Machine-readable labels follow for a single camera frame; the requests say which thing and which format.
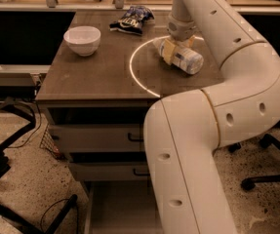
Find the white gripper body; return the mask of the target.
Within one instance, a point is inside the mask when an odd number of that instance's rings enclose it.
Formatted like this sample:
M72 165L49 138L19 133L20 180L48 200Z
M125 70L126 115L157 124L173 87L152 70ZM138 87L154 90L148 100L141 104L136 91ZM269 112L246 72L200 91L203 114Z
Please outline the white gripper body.
M168 15L167 30L171 37L176 41L185 41L195 32L196 26L194 21L181 21Z

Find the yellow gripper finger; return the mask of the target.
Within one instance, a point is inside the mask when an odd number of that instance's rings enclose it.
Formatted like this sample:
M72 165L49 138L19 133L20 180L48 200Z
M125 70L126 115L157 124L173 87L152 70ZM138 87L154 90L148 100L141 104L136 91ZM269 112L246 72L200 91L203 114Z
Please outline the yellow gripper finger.
M191 48L193 46L194 41L195 41L195 37L191 36L188 40L185 40L183 44L186 48Z
M163 59L169 65L172 64L176 47L177 47L177 43L172 41L171 39L167 38L164 41Z

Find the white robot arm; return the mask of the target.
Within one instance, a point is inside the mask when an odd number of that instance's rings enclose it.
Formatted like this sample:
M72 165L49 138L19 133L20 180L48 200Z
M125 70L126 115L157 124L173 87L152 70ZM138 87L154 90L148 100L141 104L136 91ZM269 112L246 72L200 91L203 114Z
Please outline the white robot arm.
M194 20L221 83L155 102L144 148L164 234L237 234L213 153L280 120L280 57L225 0L174 0Z

